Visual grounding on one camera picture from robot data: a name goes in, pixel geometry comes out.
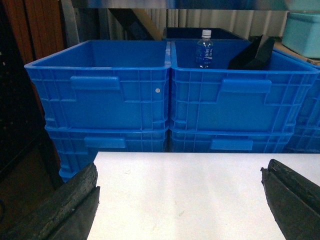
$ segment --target white table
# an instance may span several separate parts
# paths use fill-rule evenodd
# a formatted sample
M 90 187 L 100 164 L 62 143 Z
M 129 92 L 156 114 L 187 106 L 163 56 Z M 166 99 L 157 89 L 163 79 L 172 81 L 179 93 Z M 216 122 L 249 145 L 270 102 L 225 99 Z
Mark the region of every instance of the white table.
M 320 185 L 320 154 L 99 152 L 89 240 L 285 240 L 260 168 L 277 159 Z

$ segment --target light blue container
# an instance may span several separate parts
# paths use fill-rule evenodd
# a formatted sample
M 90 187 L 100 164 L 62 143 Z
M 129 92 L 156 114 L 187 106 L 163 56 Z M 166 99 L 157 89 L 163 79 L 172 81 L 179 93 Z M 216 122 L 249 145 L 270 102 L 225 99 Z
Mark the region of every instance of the light blue container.
M 170 43 L 91 40 L 25 65 L 53 128 L 164 130 Z
M 320 13 L 289 12 L 282 44 L 307 58 L 320 58 Z

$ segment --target black object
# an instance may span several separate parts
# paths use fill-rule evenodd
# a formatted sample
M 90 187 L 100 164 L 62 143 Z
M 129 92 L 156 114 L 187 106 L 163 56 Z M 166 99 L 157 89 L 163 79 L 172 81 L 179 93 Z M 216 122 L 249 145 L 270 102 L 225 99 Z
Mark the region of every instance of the black object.
M 269 63 L 275 40 L 261 35 L 230 62 L 229 70 L 262 70 Z
M 38 148 L 55 189 L 63 184 L 31 81 L 0 1 L 0 181 Z
M 88 164 L 1 240 L 85 240 L 99 204 L 97 168 Z
M 154 40 L 131 9 L 109 8 L 109 11 L 133 40 Z
M 163 30 L 163 39 L 201 39 L 202 30 L 211 30 L 211 39 L 219 40 L 243 40 L 240 36 L 222 28 L 198 28 L 198 27 L 166 27 Z
M 275 159 L 261 171 L 266 200 L 285 239 L 320 239 L 320 187 Z

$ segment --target corrugated metal wall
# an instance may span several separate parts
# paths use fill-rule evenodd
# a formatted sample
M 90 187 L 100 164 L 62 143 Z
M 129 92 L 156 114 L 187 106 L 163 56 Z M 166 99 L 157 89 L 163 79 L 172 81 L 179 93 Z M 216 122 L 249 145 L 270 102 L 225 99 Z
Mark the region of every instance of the corrugated metal wall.
M 287 11 L 257 10 L 199 10 L 199 9 L 145 9 L 162 33 L 165 27 L 222 28 L 243 38 L 266 34 L 282 37 Z M 126 34 L 107 11 L 109 36 L 112 40 L 126 38 Z

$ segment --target stacked crates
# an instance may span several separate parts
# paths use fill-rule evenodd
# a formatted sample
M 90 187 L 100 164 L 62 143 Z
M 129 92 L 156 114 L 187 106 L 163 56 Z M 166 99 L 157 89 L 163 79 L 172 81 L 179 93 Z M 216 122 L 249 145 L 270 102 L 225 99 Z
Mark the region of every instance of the stacked crates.
M 214 40 L 212 63 L 201 69 L 196 44 L 171 43 L 170 150 L 281 153 L 318 72 L 275 51 L 263 70 L 228 70 L 250 44 L 239 40 Z
M 70 179 L 98 151 L 167 150 L 170 42 L 91 40 L 25 66 Z
M 293 153 L 320 153 L 320 76 L 305 97 L 285 149 Z
M 25 66 L 64 181 L 99 151 L 283 151 L 319 71 L 276 51 L 263 70 L 228 70 L 250 44 L 237 37 L 214 39 L 213 61 L 202 69 L 196 44 L 91 40 Z

